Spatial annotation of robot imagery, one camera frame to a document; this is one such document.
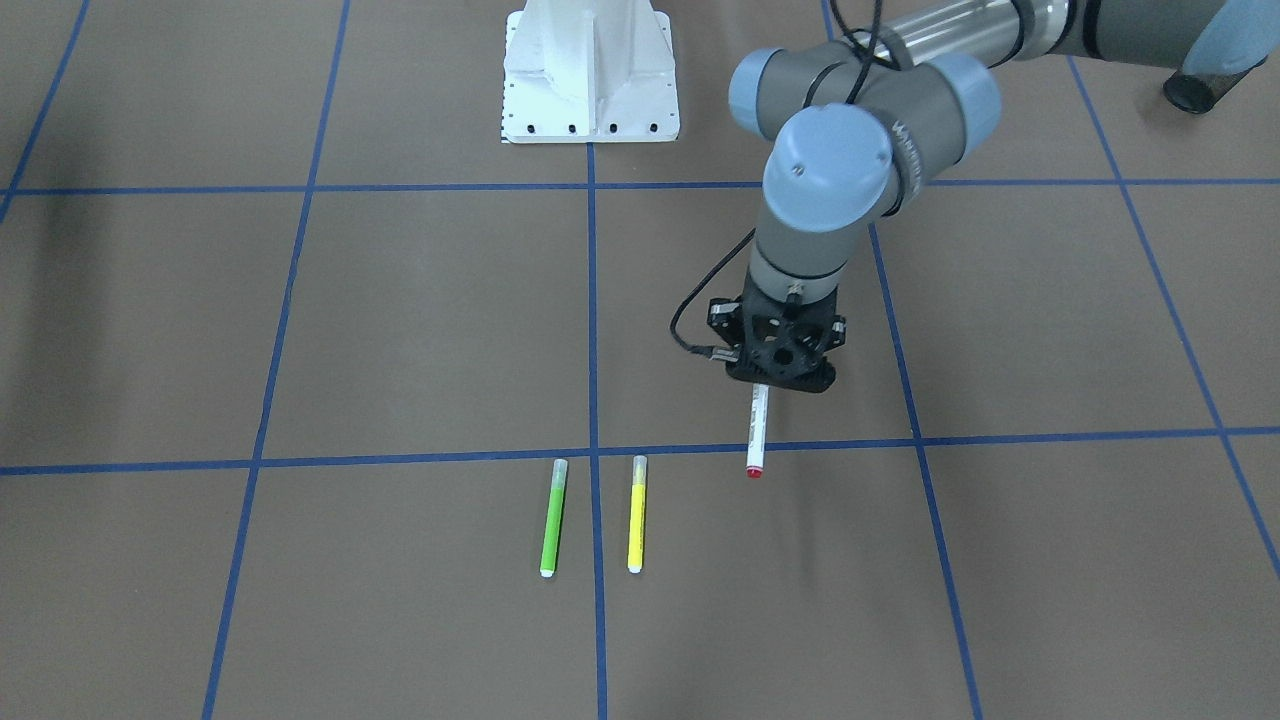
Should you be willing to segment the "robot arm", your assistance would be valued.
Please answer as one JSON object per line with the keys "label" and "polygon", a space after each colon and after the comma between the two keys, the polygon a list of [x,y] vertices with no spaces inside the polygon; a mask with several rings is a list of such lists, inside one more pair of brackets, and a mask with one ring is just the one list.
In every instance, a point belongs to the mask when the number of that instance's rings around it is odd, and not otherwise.
{"label": "robot arm", "polygon": [[1189,114],[1277,49],[1275,1],[943,1],[804,53],[762,49],[730,83],[730,109],[772,142],[744,293],[832,296],[858,236],[993,133],[993,69],[1046,55],[1170,70]]}

